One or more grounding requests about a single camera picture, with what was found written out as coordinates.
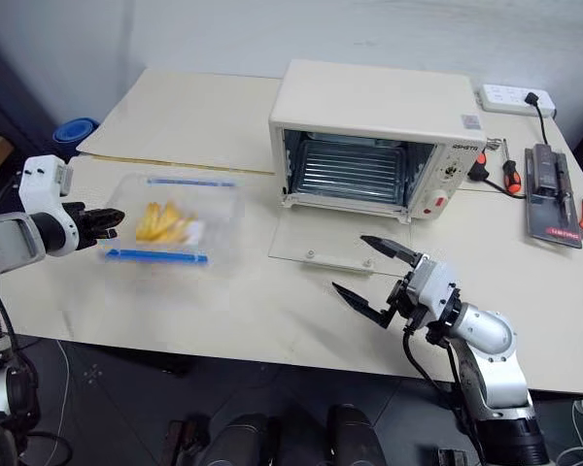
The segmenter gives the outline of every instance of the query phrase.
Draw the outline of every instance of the clear plastic container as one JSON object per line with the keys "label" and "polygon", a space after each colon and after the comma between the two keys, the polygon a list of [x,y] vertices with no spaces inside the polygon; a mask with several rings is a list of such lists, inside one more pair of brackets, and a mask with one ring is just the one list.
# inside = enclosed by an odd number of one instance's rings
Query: clear plastic container
{"label": "clear plastic container", "polygon": [[[143,240],[144,230],[153,231],[143,229],[143,218],[153,203],[160,213],[156,218],[172,203],[180,219],[169,229],[181,228],[182,238]],[[107,259],[209,265],[232,257],[243,206],[232,181],[128,175],[107,207],[125,213],[117,227],[118,237],[100,243]]]}

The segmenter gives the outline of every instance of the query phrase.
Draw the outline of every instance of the toaster oven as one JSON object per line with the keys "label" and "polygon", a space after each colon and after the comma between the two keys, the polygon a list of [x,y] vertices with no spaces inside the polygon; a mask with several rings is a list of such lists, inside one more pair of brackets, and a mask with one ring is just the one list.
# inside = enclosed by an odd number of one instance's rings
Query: toaster oven
{"label": "toaster oven", "polygon": [[437,218],[486,144],[465,76],[294,60],[269,119],[280,195]]}

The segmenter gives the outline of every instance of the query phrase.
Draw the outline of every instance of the label sticker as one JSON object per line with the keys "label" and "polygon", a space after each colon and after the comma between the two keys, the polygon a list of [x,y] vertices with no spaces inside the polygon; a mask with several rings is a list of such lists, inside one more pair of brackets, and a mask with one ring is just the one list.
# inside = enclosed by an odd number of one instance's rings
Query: label sticker
{"label": "label sticker", "polygon": [[482,129],[477,115],[462,115],[463,125],[466,129]]}

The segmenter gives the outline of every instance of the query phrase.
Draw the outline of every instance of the blue container lid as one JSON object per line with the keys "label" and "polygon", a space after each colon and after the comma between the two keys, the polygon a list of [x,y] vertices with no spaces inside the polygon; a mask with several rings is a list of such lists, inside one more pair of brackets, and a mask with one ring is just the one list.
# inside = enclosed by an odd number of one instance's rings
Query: blue container lid
{"label": "blue container lid", "polygon": [[52,137],[58,143],[73,143],[84,139],[97,126],[97,122],[93,119],[76,118],[58,126],[54,130]]}

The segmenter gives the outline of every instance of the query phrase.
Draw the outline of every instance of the gray floor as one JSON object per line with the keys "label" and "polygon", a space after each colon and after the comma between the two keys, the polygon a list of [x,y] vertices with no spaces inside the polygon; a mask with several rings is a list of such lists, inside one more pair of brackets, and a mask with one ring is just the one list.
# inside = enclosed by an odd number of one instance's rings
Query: gray floor
{"label": "gray floor", "polygon": [[[170,420],[207,415],[215,436],[235,417],[253,412],[282,418],[283,447],[293,458],[286,464],[314,465],[324,446],[327,410],[338,403],[367,414],[391,466],[435,464],[437,447],[468,450],[470,466],[476,463],[452,414],[418,380],[216,358],[194,358],[189,373],[178,378],[95,347],[63,345],[71,366],[63,435],[75,449],[74,466],[155,465]],[[62,355],[52,340],[26,352],[40,376],[43,418],[37,429],[55,432],[66,377]],[[539,401],[536,408],[553,458],[578,445],[569,400]],[[583,433],[583,417],[577,421]],[[35,440],[24,459],[43,465],[51,447]],[[61,457],[59,448],[52,463]],[[575,454],[563,464],[581,458]]]}

